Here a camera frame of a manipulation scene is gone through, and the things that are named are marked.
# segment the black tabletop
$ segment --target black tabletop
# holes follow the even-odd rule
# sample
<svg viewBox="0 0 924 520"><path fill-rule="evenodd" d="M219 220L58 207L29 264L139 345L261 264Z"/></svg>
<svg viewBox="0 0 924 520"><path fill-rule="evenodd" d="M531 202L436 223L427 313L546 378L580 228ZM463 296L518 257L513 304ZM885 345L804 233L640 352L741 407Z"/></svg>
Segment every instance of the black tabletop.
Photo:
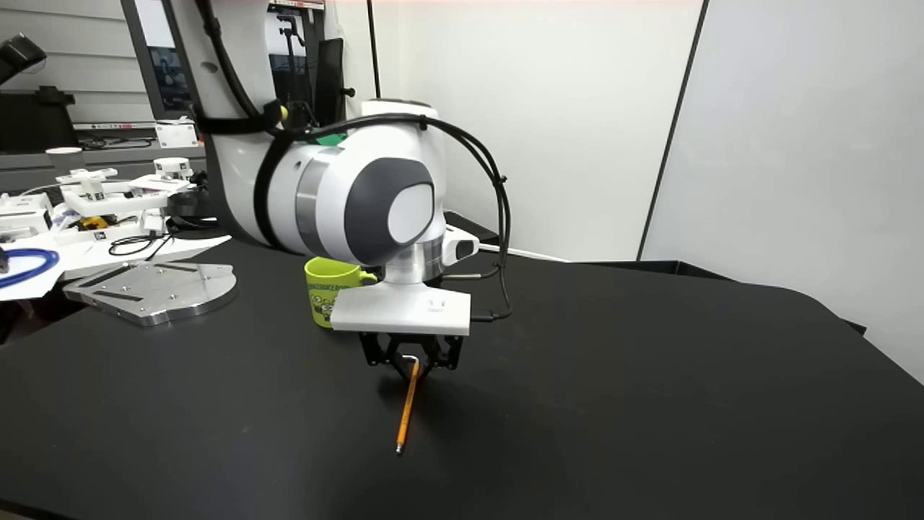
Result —
<svg viewBox="0 0 924 520"><path fill-rule="evenodd" d="M515 317L420 395L235 242L173 329L84 310L0 350L0 502L68 518L924 518L924 392L813 297L515 261ZM501 307L471 284L476 313Z"/></svg>

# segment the pencil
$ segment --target pencil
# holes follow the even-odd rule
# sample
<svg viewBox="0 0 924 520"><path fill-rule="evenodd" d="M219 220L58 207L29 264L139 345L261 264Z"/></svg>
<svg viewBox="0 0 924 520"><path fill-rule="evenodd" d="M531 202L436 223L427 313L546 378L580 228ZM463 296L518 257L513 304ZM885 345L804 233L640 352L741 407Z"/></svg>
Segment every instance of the pencil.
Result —
<svg viewBox="0 0 924 520"><path fill-rule="evenodd" d="M401 407L401 421L398 421L398 440L396 440L396 457L406 454L409 444L409 433L411 433L411 417L413 417L413 398L416 398L416 384L422 378L422 362L416 356L411 358L411 381L409 381L409 392L406 392L406 407Z"/></svg>

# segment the yellow object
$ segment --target yellow object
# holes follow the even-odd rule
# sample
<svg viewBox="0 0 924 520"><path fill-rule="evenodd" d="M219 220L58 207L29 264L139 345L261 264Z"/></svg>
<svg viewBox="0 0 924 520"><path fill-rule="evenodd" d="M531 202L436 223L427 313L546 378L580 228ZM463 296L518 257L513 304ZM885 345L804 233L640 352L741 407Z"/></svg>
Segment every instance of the yellow object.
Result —
<svg viewBox="0 0 924 520"><path fill-rule="evenodd" d="M310 284L312 322L325 329L329 329L329 313L335 310L341 288L377 280L372 272L329 257L312 257L303 272Z"/></svg>
<svg viewBox="0 0 924 520"><path fill-rule="evenodd" d="M110 228L115 226L114 213L95 213L95 218L81 218L79 231L95 231L95 228Z"/></svg>

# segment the yellow-green object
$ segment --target yellow-green object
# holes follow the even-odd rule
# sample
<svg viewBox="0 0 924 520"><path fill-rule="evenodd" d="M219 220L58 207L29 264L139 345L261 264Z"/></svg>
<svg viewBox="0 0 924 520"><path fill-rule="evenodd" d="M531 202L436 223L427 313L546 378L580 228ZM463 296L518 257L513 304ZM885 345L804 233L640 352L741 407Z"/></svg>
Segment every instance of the yellow-green object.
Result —
<svg viewBox="0 0 924 520"><path fill-rule="evenodd" d="M377 274L365 272L362 265L312 257L308 264L308 284L312 301L312 322L329 329L329 310L335 310L338 293L349 287L372 284Z"/></svg>

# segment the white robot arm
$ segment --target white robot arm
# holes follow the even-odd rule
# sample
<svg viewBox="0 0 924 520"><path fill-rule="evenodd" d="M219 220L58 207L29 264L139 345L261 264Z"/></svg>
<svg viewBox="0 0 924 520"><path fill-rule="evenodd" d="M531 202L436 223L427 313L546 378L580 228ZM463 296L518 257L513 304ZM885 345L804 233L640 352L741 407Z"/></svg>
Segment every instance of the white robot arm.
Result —
<svg viewBox="0 0 924 520"><path fill-rule="evenodd" d="M176 46L209 119L261 119L274 102L266 59L266 0L170 0ZM368 121L436 121L422 105L368 102ZM385 265L385 280L341 293L333 326L345 332L468 336L471 297L432 288L443 265L476 252L448 231L445 176L435 129L358 124L338 147L274 142L269 132L211 137L228 212L261 242Z"/></svg>

